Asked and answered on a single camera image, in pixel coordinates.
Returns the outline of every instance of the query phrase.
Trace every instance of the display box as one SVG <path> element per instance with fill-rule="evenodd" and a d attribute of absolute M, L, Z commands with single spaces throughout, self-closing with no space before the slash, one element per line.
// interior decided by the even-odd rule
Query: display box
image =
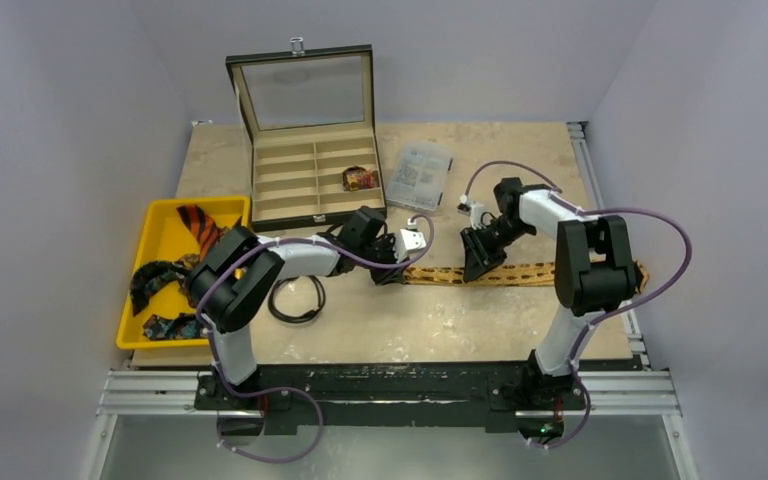
<path fill-rule="evenodd" d="M 252 143 L 252 228 L 331 225 L 368 206 L 386 216 L 382 182 L 349 191 L 354 167 L 381 178 L 375 137 L 372 46 L 225 59 Z"/>

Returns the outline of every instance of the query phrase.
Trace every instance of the black cable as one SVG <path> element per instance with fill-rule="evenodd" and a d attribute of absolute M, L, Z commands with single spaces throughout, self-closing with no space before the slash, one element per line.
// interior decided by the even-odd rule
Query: black cable
<path fill-rule="evenodd" d="M 322 282 L 313 275 L 309 275 L 307 278 L 309 278 L 310 281 L 313 282 L 313 286 L 316 287 L 316 308 L 314 310 L 308 310 L 298 317 L 280 312 L 278 307 L 275 306 L 275 293 L 285 283 L 298 279 L 298 277 L 286 278 L 284 280 L 278 280 L 275 282 L 275 286 L 273 286 L 272 291 L 269 292 L 269 301 L 267 302 L 267 307 L 269 307 L 269 313 L 271 313 L 273 317 L 284 323 L 299 325 L 313 321 L 317 316 L 319 316 L 320 313 L 322 313 L 322 309 L 325 307 L 325 287 L 322 285 Z"/>
<path fill-rule="evenodd" d="M 335 223 L 334 225 L 331 225 L 330 227 L 328 227 L 328 229 L 325 230 L 325 233 L 334 233 L 334 230 L 337 230 L 342 226 L 343 226 L 342 223 Z"/>
<path fill-rule="evenodd" d="M 490 215 L 490 218 L 492 218 L 493 220 L 496 220 L 496 215 L 493 215 L 493 214 L 492 214 L 492 213 L 490 213 L 490 212 L 484 212 L 484 213 L 482 213 L 482 214 L 481 214 L 481 223 L 482 223 L 484 226 L 490 225 L 489 223 L 484 223 L 484 215 Z"/>

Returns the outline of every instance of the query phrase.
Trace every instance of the gray wall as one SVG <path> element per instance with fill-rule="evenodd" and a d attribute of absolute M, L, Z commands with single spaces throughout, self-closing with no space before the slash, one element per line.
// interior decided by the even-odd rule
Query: gray wall
<path fill-rule="evenodd" d="M 0 0 L 0 478 L 77 478 L 186 130 L 126 0 Z"/>
<path fill-rule="evenodd" d="M 226 55 L 371 43 L 382 121 L 584 120 L 655 0 L 133 0 L 191 119 L 237 122 Z"/>
<path fill-rule="evenodd" d="M 587 134 L 608 204 L 693 237 L 688 274 L 641 319 L 702 477 L 768 478 L 768 1 L 660 0 Z M 675 235 L 632 229 L 651 271 L 677 265 Z"/>

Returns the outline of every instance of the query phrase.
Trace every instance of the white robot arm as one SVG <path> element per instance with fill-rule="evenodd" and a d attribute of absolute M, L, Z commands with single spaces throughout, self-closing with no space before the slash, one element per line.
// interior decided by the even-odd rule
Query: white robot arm
<path fill-rule="evenodd" d="M 569 375 L 593 333 L 576 345 L 582 329 L 634 294 L 636 276 L 625 221 L 615 215 L 583 215 L 548 186 L 523 186 L 518 178 L 502 179 L 493 191 L 501 215 L 488 224 L 482 221 L 484 205 L 463 196 L 458 206 L 471 224 L 461 232 L 464 281 L 504 263 L 504 248 L 525 233 L 540 230 L 555 240 L 555 291 L 561 305 L 534 357 L 542 375 Z M 593 252 L 605 255 L 604 260 L 591 261 Z"/>
<path fill-rule="evenodd" d="M 384 225 L 385 219 L 380 213 L 361 207 L 337 235 L 323 232 L 281 243 L 280 239 L 258 236 L 244 227 L 228 232 L 187 277 L 185 287 L 191 298 L 205 296 L 220 275 L 247 252 L 258 245 L 277 242 L 244 261 L 243 276 L 230 277 L 218 284 L 205 305 L 203 316 L 214 331 L 214 355 L 221 362 L 228 381 L 240 384 L 257 370 L 249 322 L 278 280 L 341 275 L 356 265 L 365 266 L 362 261 L 366 261 L 387 266 L 369 268 L 376 285 L 403 282 L 404 267 L 398 268 L 395 264 L 402 264 L 410 254 L 424 250 L 425 236 L 416 230 L 412 220 L 408 221 L 408 228 L 379 235 Z M 334 246 L 350 255 L 339 253 Z"/>

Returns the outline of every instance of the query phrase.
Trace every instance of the beige tabletop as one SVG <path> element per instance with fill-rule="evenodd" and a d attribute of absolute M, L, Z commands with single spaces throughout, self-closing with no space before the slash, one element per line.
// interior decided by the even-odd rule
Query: beige tabletop
<path fill-rule="evenodd" d="M 434 243 L 419 261 L 427 266 L 463 266 L 459 232 L 468 225 L 457 213 L 458 197 L 472 173 L 491 160 L 526 163 L 552 178 L 564 197 L 589 206 L 566 126 L 562 123 L 378 124 L 383 179 L 390 178 L 408 140 L 426 140 L 451 149 L 454 164 L 443 201 L 432 215 Z M 239 126 L 196 125 L 178 184 L 178 197 L 248 195 L 249 145 Z M 490 167 L 473 185 L 471 198 L 495 210 L 493 186 L 503 177 L 539 183 L 515 167 Z M 388 208 L 391 231 L 414 212 Z M 420 229 L 427 232 L 424 226 Z M 322 227 L 270 236 L 308 236 Z M 552 261 L 554 243 L 546 235 L 525 236 L 506 249 L 508 263 Z M 323 278 L 327 303 L 320 317 L 301 326 L 273 318 L 264 305 L 252 322 L 254 352 L 260 363 L 342 363 L 404 361 L 479 361 L 525 359 L 546 335 L 558 301 L 551 287 L 375 286 L 369 273 L 355 271 Z M 286 286 L 278 308 L 300 314 L 315 306 L 307 279 Z M 585 358 L 629 358 L 621 321 L 602 324 Z M 207 349 L 137 351 L 135 365 L 200 364 Z"/>

